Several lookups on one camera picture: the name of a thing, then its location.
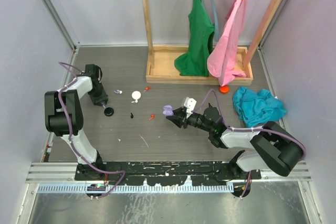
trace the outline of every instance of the small red object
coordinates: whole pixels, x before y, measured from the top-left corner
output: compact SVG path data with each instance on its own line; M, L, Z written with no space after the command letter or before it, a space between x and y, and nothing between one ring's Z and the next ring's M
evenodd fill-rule
M225 85L225 86L219 87L219 91L222 94L226 94L229 92L229 86Z

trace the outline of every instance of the purple object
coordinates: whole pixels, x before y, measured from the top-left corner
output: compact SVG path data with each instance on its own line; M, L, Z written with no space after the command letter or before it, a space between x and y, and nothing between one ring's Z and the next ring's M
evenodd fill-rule
M163 107L163 114L164 115L173 115L173 107L171 107L170 105L166 105L165 107Z

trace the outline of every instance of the teal cloth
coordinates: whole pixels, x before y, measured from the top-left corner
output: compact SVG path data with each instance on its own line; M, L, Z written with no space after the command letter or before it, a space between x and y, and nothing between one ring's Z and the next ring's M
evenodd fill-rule
M247 127L254 127L259 123L276 121L286 115L283 103L274 98L266 89L258 93L240 87L232 97L235 110L239 119L243 120Z

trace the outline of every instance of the pink shirt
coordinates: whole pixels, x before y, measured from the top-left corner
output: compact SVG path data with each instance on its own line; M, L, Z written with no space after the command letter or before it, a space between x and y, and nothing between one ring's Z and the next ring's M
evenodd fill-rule
M247 0L236 0L226 15L228 21L215 49L207 60L210 74L218 78L219 85L232 82L236 76L246 77L242 71L234 70L239 34L244 29Z

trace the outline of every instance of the black cap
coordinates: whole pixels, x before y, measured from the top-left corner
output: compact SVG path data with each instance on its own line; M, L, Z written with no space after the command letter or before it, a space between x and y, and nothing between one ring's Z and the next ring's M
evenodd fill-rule
M111 116L114 114L114 109L111 108L111 107L107 107L105 110L104 110L104 114L105 116Z

